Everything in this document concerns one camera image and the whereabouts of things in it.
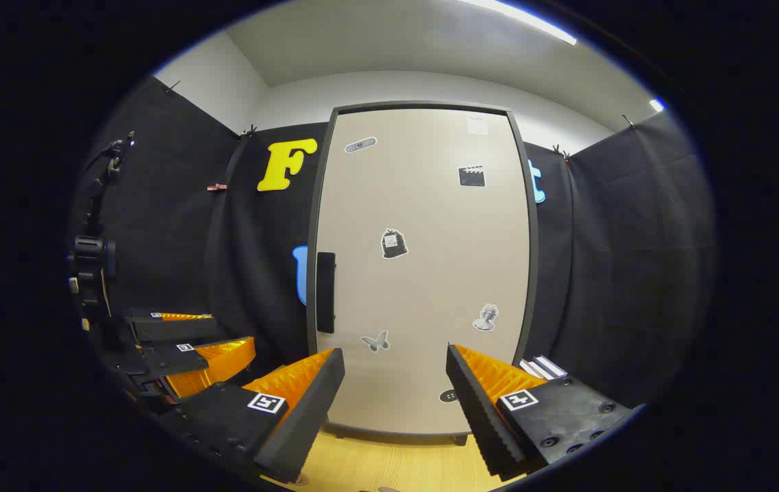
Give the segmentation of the black cabinet door handle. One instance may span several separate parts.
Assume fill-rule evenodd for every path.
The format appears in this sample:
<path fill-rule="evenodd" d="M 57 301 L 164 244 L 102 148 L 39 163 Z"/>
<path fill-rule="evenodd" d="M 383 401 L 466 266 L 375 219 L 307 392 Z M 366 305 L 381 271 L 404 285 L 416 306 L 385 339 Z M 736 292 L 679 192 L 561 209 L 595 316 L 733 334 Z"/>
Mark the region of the black cabinet door handle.
<path fill-rule="evenodd" d="M 336 255 L 332 252 L 316 256 L 316 330 L 336 332 Z"/>

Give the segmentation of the long ceiling light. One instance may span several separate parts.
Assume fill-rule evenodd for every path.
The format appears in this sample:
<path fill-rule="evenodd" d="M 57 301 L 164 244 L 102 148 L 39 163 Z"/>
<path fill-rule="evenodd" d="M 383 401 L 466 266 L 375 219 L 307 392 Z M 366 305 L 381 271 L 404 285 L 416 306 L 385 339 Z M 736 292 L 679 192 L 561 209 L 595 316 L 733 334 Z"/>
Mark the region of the long ceiling light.
<path fill-rule="evenodd" d="M 531 28 L 536 29 L 537 31 L 545 32 L 549 36 L 553 38 L 557 38 L 558 40 L 563 41 L 565 44 L 568 44 L 569 46 L 576 46 L 577 44 L 577 38 L 575 38 L 567 31 L 562 30 L 558 26 L 552 25 L 551 23 L 547 22 L 545 19 L 539 18 L 538 16 L 535 16 L 534 14 L 527 12 L 527 10 L 523 10 L 515 6 L 511 6 L 511 4 L 502 3 L 499 2 L 498 0 L 457 0 L 457 1 L 461 3 L 471 4 L 478 8 L 486 9 L 489 10 L 490 12 L 495 12 L 496 14 L 505 16 L 506 18 L 513 19 L 517 22 L 520 22 L 521 24 L 530 26 Z"/>

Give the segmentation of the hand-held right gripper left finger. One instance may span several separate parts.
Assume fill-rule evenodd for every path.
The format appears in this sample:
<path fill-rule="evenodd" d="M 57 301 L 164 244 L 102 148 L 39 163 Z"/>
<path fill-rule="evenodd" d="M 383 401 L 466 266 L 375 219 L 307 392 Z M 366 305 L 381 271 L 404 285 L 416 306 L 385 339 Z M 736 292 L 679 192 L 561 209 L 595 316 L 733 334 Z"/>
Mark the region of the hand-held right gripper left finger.
<path fill-rule="evenodd" d="M 177 442 L 230 473 L 295 482 L 344 376 L 343 351 L 331 348 L 244 386 L 214 383 L 157 421 Z"/>

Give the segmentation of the black backdrop cloth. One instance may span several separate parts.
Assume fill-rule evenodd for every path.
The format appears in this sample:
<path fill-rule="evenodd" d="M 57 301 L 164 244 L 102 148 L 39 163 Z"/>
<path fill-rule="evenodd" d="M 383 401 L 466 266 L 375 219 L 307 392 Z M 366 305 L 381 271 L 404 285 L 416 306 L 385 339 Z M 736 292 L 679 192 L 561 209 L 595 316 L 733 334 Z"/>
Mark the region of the black backdrop cloth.
<path fill-rule="evenodd" d="M 228 336 L 254 336 L 254 373 L 308 354 L 293 249 L 308 242 L 318 154 L 290 187 L 258 192 L 277 142 L 323 143 L 309 124 L 236 136 L 149 78 L 105 119 L 86 153 L 135 133 L 102 206 L 117 244 L 116 316 L 152 309 L 214 314 Z M 545 355 L 625 404 L 652 402 L 687 360 L 715 270 L 711 193 L 693 144 L 652 116 L 573 154 L 525 143 L 541 171 L 539 271 L 523 350 Z M 228 189 L 208 192 L 225 184 Z"/>

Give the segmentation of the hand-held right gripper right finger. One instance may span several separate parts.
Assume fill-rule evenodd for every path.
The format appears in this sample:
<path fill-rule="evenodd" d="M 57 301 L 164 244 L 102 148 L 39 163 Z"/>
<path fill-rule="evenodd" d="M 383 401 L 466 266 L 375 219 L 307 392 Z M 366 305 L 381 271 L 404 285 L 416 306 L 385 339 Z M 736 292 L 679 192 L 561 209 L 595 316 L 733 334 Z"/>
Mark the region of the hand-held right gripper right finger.
<path fill-rule="evenodd" d="M 546 381 L 459 344 L 447 346 L 446 374 L 487 470 L 501 479 L 564 465 L 636 417 L 570 373 Z"/>

